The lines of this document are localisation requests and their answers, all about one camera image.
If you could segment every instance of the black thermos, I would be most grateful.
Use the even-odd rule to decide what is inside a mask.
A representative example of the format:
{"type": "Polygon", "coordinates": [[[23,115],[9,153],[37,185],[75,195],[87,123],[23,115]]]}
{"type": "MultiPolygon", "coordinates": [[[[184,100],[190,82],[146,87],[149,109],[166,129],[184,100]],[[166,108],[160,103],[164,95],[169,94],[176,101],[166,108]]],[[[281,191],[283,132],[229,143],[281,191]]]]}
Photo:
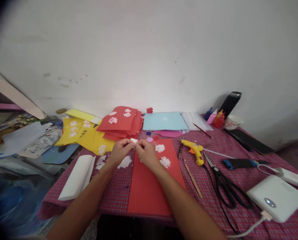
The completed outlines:
{"type": "Polygon", "coordinates": [[[233,110],[235,105],[238,103],[238,101],[241,98],[240,92],[231,92],[223,102],[222,106],[220,107],[219,111],[223,109],[224,117],[227,118],[230,114],[230,112],[233,110]]]}

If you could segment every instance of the black scissors handle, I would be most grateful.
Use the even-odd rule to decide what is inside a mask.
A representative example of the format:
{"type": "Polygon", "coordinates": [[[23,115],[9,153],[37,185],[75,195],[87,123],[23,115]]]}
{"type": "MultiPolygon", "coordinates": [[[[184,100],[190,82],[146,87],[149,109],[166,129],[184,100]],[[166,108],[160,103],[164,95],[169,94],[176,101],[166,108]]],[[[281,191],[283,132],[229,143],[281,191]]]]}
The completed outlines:
{"type": "Polygon", "coordinates": [[[243,192],[243,190],[241,188],[239,188],[230,179],[228,179],[217,167],[212,167],[212,170],[215,175],[217,194],[220,197],[221,201],[228,208],[231,208],[231,209],[236,208],[235,199],[238,201],[238,203],[240,203],[241,206],[243,206],[247,209],[252,208],[251,199],[245,192],[243,192]],[[227,196],[229,202],[226,202],[226,200],[223,198],[221,191],[220,191],[220,187],[225,192],[225,195],[227,196]],[[240,198],[240,196],[237,194],[236,190],[239,191],[240,194],[246,199],[247,203],[245,203],[240,198]]]}

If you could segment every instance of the stack of red paper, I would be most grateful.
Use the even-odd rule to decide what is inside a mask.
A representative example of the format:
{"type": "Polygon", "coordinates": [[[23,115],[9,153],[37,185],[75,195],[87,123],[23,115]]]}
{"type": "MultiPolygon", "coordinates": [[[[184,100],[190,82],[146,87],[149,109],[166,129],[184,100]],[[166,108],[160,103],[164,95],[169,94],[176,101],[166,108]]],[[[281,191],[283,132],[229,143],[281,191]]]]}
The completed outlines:
{"type": "Polygon", "coordinates": [[[120,106],[102,119],[97,131],[104,132],[104,138],[114,141],[124,138],[137,139],[142,124],[141,111],[120,106]]]}

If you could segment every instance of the hand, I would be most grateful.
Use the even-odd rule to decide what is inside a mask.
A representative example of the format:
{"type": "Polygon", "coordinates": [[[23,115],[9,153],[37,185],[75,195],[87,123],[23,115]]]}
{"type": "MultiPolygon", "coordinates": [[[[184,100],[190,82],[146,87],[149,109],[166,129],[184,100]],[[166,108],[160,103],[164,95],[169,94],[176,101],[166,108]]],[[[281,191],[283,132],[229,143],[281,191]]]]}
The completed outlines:
{"type": "Polygon", "coordinates": [[[140,140],[136,143],[136,151],[141,161],[151,170],[163,166],[155,151],[155,146],[147,140],[140,140]]]}
{"type": "Polygon", "coordinates": [[[134,145],[134,142],[127,138],[117,141],[113,146],[108,161],[119,166],[134,145]]]}

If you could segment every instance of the paper cup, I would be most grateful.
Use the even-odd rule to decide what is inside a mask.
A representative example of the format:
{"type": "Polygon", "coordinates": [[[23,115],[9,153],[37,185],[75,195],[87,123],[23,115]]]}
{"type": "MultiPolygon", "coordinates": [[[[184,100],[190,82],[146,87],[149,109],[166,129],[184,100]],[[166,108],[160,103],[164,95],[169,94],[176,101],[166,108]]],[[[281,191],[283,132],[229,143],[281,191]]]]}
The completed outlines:
{"type": "Polygon", "coordinates": [[[243,118],[240,118],[240,117],[234,116],[234,115],[229,115],[228,118],[226,119],[224,127],[227,130],[233,130],[233,129],[236,129],[242,123],[244,123],[243,118]]]}

